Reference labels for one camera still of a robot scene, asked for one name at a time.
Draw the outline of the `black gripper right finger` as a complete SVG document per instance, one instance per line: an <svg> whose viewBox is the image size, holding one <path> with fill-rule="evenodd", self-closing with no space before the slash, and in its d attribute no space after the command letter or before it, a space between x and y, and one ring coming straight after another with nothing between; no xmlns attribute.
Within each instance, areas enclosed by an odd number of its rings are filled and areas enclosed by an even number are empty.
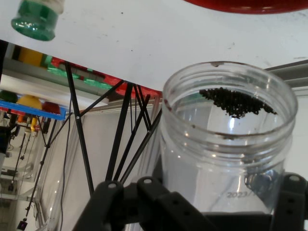
<svg viewBox="0 0 308 231"><path fill-rule="evenodd" d="M273 231L303 231L308 219L308 181L295 173L286 172L274 214Z"/></svg>

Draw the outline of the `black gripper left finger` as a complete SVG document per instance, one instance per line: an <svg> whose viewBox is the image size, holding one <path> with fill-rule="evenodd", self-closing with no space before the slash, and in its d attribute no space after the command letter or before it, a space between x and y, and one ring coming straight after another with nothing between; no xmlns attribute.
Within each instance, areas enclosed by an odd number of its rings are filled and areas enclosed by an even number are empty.
<svg viewBox="0 0 308 231"><path fill-rule="evenodd" d="M162 160L152 176L123 186L118 181L100 183L77 220L76 231L122 231L138 223L145 231L215 231L215 225L178 192L161 183Z"/></svg>

